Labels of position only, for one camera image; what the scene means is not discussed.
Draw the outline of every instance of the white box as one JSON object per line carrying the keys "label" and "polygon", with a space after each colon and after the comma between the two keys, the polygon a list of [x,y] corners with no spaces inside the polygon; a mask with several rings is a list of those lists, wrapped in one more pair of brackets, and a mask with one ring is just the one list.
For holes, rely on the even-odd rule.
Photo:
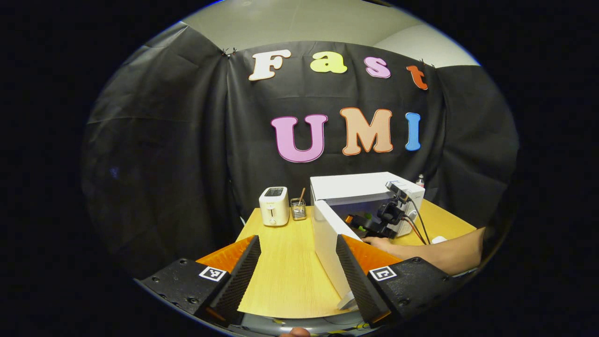
{"label": "white box", "polygon": [[[385,187],[387,182],[393,182],[406,192],[420,209],[424,188],[389,172],[310,178],[311,203],[314,206],[312,213],[314,247],[322,267],[342,298],[338,308],[352,306],[355,301],[335,251],[337,235],[345,234],[360,240],[341,216],[356,210],[367,211],[372,214],[373,219],[380,221],[376,217],[376,211],[381,204],[393,197],[393,192]],[[416,219],[417,215],[412,203],[403,205],[402,210],[407,210],[406,214]],[[397,236],[412,231],[412,227],[406,221],[387,227],[397,231]]]}

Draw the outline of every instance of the orange object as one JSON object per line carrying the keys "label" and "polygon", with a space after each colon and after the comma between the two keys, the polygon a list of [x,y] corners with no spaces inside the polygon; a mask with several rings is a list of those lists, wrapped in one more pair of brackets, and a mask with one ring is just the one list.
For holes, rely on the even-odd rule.
{"label": "orange object", "polygon": [[402,261],[402,259],[375,248],[365,242],[356,240],[343,234],[342,236],[349,246],[349,250],[358,261],[360,268],[362,268],[364,275],[368,274],[369,270],[390,266]]}
{"label": "orange object", "polygon": [[236,243],[221,248],[216,252],[196,260],[196,262],[213,268],[226,270],[230,274],[254,236],[255,235],[252,235],[241,241],[237,241]]}

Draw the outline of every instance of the yellow letter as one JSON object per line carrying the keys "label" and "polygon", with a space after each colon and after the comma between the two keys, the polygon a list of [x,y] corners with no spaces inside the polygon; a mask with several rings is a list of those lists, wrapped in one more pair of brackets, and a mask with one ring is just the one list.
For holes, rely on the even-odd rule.
{"label": "yellow letter", "polygon": [[345,73],[347,67],[343,65],[343,56],[335,52],[320,52],[312,55],[314,61],[310,63],[310,68],[318,73]]}
{"label": "yellow letter", "polygon": [[252,57],[256,59],[256,64],[254,65],[254,73],[249,77],[250,81],[269,79],[273,77],[274,71],[270,71],[270,66],[273,66],[275,69],[281,68],[283,65],[283,58],[281,58],[281,56],[288,58],[291,56],[291,52],[285,49],[252,55]]}
{"label": "yellow letter", "polygon": [[342,151],[344,155],[351,156],[360,153],[361,148],[358,146],[358,137],[366,152],[369,152],[372,148],[375,137],[375,152],[390,152],[393,150],[391,131],[389,130],[391,111],[386,109],[376,110],[370,125],[368,125],[364,114],[358,108],[345,108],[341,110],[340,114],[345,118],[347,125],[347,146]]}

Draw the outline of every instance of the black fabric backdrop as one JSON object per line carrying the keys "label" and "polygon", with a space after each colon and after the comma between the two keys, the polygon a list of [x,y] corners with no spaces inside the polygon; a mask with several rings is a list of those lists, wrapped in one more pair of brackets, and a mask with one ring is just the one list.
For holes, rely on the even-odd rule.
{"label": "black fabric backdrop", "polygon": [[[271,79],[249,81],[252,55],[288,49]],[[333,51],[342,74],[310,69],[312,54]],[[371,77],[363,60],[382,58],[392,75]],[[428,90],[407,66],[424,73]],[[357,107],[370,122],[388,109],[387,153],[346,156],[339,111]],[[408,112],[420,114],[421,148],[410,152]],[[278,151],[272,119],[294,116],[298,149],[311,146],[304,117],[328,116],[323,154],[291,163]],[[284,185],[293,196],[310,176],[389,171],[425,175],[425,198],[476,227],[491,219],[515,169],[518,137],[492,80],[475,66],[435,69],[373,47],[302,41],[227,57],[179,23],[146,43],[113,76],[92,111],[83,146],[83,189],[98,233],[133,277],[179,257],[232,243],[260,193]]]}

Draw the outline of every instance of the cable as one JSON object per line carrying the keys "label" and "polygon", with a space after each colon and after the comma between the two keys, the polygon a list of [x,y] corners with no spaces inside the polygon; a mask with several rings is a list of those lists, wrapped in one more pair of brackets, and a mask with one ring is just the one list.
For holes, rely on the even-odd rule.
{"label": "cable", "polygon": [[418,211],[418,207],[416,207],[416,203],[414,202],[414,200],[412,200],[412,198],[408,198],[409,201],[412,202],[412,204],[414,205],[414,209],[416,209],[416,213],[418,214],[418,218],[420,218],[420,222],[422,223],[422,229],[424,229],[424,235],[426,235],[426,240],[428,241],[428,244],[431,244],[431,240],[428,238],[428,233],[426,232],[426,227],[424,227],[424,221],[422,221],[422,217],[420,216],[420,212]]}
{"label": "cable", "polygon": [[426,242],[422,239],[422,236],[420,235],[420,233],[418,232],[418,230],[416,229],[416,227],[414,226],[414,224],[412,224],[412,220],[410,218],[402,218],[402,220],[407,221],[410,226],[412,227],[412,229],[414,230],[414,233],[416,233],[416,236],[418,237],[418,239],[420,239],[420,241],[422,241],[422,243],[424,243],[426,245]]}

